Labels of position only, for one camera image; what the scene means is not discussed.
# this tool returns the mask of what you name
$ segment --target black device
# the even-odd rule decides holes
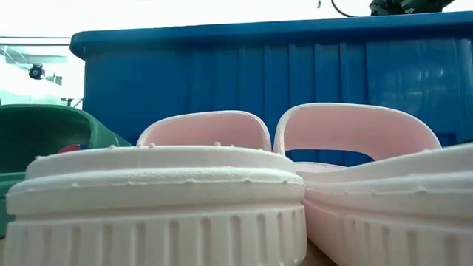
[[[42,80],[45,77],[45,71],[43,69],[43,64],[33,64],[30,69],[29,76],[34,80]]]
[[[334,0],[333,8],[346,17],[353,17],[341,11]],[[454,0],[372,0],[371,16],[402,15],[416,13],[437,13]]]

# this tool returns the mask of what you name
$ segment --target wall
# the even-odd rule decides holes
[[[340,18],[330,0],[15,0],[2,4],[0,36],[71,36],[82,30],[170,27],[250,21]],[[370,14],[371,0],[336,0],[355,16]],[[473,10],[456,0],[446,11]]]

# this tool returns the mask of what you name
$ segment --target white sole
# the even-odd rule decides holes
[[[300,174],[307,236],[341,266],[472,265],[471,150]]]
[[[4,265],[298,265],[307,240],[294,171],[283,156],[231,147],[42,158],[7,196],[17,220]]]

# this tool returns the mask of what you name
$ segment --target security camera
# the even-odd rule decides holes
[[[43,64],[33,64],[33,67],[30,69],[30,78],[35,80],[42,80],[45,76],[45,71],[43,69]]]

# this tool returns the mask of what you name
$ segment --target floor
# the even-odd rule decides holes
[[[5,240],[0,240],[0,266],[3,266],[4,246]],[[307,256],[301,266],[336,266],[336,264],[309,241],[307,246]]]

